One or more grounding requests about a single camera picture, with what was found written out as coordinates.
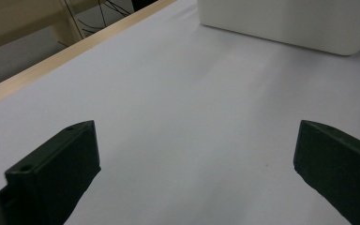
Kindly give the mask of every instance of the white tabletop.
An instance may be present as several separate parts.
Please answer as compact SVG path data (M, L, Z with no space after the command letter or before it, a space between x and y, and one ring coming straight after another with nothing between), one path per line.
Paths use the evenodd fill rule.
M360 53L202 26L179 0L0 101L0 188L91 119L102 171L66 224L349 224L293 153L302 119L360 139Z

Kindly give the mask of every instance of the cable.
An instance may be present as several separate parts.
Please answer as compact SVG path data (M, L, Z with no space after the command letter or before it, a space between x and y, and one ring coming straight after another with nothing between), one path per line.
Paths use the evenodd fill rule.
M60 44L64 45L66 48L68 48L68 45L65 44L65 43L63 43L63 42L61 42L60 40L57 40L57 43L60 43Z
M130 12L126 11L124 8L116 5L116 4L115 4L114 2L112 2L111 0L108 0L108 2L110 2L112 5L114 5L114 6L118 7L118 8L121 8L124 12L126 12L127 15L130 15L130 14L131 14Z
M123 17L126 17L126 16L130 15L129 13L120 11L120 10L117 8L118 6L117 6L115 3L111 2L111 1L108 1L108 2L110 3L110 5L111 5L113 8L115 8L115 11L121 13L121 15L122 15Z
M101 17L103 18L104 25L105 25L105 27L107 27L107 24L105 23L103 9L101 8L100 0L97 0L97 1L98 1L98 6L100 7Z
M91 31L91 30L86 30L86 29L83 29L83 31L89 32L89 33L91 33L91 34L95 34L95 33L96 33L96 31Z
M80 36L82 37L82 36L83 36L83 35L82 35L82 32L81 32L80 28L78 27L77 22L75 21L74 15L72 15L72 12L71 12L71 9L69 8L69 5L68 5L68 3L67 3L67 0L64 0L64 2L66 3L67 9L68 9L68 11L69 11L69 14L71 14L72 21L74 21L75 26L77 27L77 30L78 30L78 32L80 33Z
M92 29L97 29L97 30L102 30L104 29L104 27L96 27L96 26L91 26L91 25L88 25L86 24L85 22L81 21L81 20L78 20L80 23L82 23L83 25L89 27L89 28L92 28Z
M119 11L117 8L110 7L109 5L107 5L107 3L104 3L104 6L106 6L106 7L110 8L110 9L112 9L112 10L114 10L114 11L116 11L116 12L120 13L123 17L128 16L127 14L125 14L125 13L123 13L123 12Z

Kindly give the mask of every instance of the wooden surface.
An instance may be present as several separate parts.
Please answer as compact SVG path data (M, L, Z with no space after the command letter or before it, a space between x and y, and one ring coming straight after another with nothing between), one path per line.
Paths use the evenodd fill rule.
M36 81L41 76L45 75L49 71L60 67L75 56L84 53L85 51L98 45L100 42L111 38L112 36L122 32L131 25L140 22L148 16L156 13L157 11L165 8L175 0L159 0L149 7L126 17L125 19L114 23L106 29L96 33L95 35L88 37L73 46L57 53L56 55L40 62L37 65L26 69L25 71L7 79L0 83L0 100L12 95L13 93L24 88L26 85Z

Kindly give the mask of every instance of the white box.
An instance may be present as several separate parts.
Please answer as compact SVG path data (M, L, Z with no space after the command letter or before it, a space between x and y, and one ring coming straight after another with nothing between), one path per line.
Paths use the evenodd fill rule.
M202 24L310 49L360 51L360 0L198 0Z

